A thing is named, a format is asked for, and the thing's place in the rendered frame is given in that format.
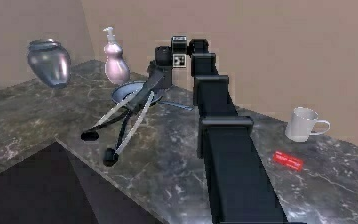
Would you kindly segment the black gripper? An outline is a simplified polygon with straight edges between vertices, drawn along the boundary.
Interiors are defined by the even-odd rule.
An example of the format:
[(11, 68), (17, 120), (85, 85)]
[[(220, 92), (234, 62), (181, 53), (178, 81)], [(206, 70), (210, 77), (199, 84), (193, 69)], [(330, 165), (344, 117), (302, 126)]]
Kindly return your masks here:
[[(155, 48), (155, 59), (150, 62), (147, 68), (149, 76), (152, 76), (156, 69), (164, 74), (164, 78), (159, 82), (157, 88), (169, 89), (173, 85), (172, 51), (170, 46), (158, 46)], [(98, 130), (123, 120), (116, 146), (105, 150), (103, 157), (105, 166), (111, 167), (118, 161), (119, 155), (128, 145), (145, 118), (150, 105), (153, 103), (154, 96), (154, 91), (144, 81), (132, 81), (117, 87), (111, 95), (115, 106), (91, 128), (81, 134), (83, 141), (96, 141), (99, 138)], [(127, 124), (133, 115), (137, 115), (138, 118), (128, 133), (125, 133)]]

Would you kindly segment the dark marble kitchen counter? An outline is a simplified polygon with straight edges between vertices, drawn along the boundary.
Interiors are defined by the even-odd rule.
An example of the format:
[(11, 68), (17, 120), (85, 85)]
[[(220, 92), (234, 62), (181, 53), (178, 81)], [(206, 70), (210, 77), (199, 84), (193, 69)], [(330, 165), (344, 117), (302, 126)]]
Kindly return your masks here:
[[(69, 85), (51, 89), (32, 79), (0, 90), (0, 172), (58, 142), (115, 187), (168, 224), (211, 224), (206, 177), (197, 151), (191, 92), (172, 87), (153, 106), (112, 168), (103, 151), (116, 143), (113, 125), (96, 142), (80, 135), (113, 105), (104, 65), (75, 66)], [(358, 146), (329, 136), (295, 143), (284, 122), (251, 112), (252, 139), (287, 218), (306, 224), (358, 224)], [(280, 151), (301, 159), (301, 171), (273, 160)]]

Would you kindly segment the shiny grey vase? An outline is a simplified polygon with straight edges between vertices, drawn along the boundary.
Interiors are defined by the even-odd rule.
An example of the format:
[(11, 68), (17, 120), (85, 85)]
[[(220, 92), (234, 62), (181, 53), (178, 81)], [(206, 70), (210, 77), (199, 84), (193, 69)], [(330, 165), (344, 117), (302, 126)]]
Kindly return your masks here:
[(71, 59), (62, 44), (38, 39), (28, 45), (27, 63), (37, 78), (50, 88), (65, 88), (70, 79)]

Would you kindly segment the pink soap dispenser bottle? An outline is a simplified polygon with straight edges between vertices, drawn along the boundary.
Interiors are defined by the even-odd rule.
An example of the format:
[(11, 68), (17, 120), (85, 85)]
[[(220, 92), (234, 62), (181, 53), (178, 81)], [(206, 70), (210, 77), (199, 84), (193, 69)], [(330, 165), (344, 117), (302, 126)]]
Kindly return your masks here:
[(103, 31), (107, 33), (105, 74), (109, 81), (121, 85), (130, 79), (130, 69), (123, 58), (122, 47), (116, 42), (114, 28), (106, 27)]

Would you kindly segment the red flat card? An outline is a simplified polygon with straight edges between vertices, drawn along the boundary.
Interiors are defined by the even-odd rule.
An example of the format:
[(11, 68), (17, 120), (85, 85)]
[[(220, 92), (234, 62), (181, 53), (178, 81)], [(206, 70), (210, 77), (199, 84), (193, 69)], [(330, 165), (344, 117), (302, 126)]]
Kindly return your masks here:
[(273, 154), (273, 160), (283, 166), (289, 167), (296, 171), (301, 171), (304, 165), (304, 162), (301, 159), (298, 159), (280, 151), (276, 151)]

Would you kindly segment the white mug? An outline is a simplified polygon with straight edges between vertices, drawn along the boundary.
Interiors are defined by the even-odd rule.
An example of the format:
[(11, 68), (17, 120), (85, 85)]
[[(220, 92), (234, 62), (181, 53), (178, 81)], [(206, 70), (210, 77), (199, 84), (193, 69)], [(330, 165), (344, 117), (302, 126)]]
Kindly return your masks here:
[[(314, 132), (313, 129), (317, 123), (327, 125), (327, 128), (320, 132)], [(320, 120), (317, 112), (310, 108), (297, 107), (292, 111), (291, 119), (287, 123), (285, 136), (294, 142), (306, 142), (310, 136), (325, 134), (331, 128), (327, 120)]]

